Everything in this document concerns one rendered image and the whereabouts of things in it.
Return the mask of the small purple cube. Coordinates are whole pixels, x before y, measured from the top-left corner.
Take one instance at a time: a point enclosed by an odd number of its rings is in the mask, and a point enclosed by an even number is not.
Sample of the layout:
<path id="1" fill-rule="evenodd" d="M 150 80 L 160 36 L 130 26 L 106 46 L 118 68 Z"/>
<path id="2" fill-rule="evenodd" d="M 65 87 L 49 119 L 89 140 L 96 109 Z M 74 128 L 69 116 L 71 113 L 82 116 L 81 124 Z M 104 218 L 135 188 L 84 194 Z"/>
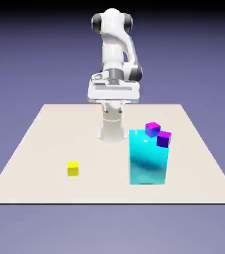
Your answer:
<path id="1" fill-rule="evenodd" d="M 159 131 L 157 134 L 156 145 L 163 148 L 168 148 L 171 139 L 171 132 Z"/>
<path id="2" fill-rule="evenodd" d="M 155 137 L 160 132 L 161 126 L 156 122 L 150 122 L 145 124 L 145 133 L 149 137 Z"/>

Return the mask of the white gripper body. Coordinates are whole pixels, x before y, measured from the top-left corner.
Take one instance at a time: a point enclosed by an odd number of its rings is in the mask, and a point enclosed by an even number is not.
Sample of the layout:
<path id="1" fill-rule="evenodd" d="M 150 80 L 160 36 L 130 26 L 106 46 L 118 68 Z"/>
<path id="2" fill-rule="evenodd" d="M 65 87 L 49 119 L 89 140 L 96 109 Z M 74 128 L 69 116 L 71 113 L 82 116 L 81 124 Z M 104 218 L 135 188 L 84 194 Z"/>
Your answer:
<path id="1" fill-rule="evenodd" d="M 108 79 L 91 79 L 87 97 L 92 103 L 101 101 L 137 103 L 140 98 L 140 84 L 135 81 L 119 80 L 119 84 L 111 85 Z"/>

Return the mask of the small yellow cube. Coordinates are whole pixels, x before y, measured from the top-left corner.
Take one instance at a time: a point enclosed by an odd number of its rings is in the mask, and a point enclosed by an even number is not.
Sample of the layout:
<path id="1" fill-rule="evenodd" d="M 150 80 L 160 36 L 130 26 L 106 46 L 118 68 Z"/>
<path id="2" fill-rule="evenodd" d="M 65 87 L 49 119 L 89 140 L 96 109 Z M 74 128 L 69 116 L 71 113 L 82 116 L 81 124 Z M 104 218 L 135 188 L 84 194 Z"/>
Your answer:
<path id="1" fill-rule="evenodd" d="M 79 163 L 78 161 L 69 161 L 67 163 L 68 176 L 78 176 L 79 175 Z"/>

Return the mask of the large cyan box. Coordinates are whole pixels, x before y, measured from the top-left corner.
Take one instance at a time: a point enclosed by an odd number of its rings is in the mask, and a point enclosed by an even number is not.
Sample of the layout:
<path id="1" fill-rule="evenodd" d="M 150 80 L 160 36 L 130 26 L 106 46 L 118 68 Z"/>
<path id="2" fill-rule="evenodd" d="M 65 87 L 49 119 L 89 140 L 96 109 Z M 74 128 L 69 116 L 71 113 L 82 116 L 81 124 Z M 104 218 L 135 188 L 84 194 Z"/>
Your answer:
<path id="1" fill-rule="evenodd" d="M 129 178 L 132 185 L 165 184 L 169 148 L 143 129 L 129 130 Z"/>

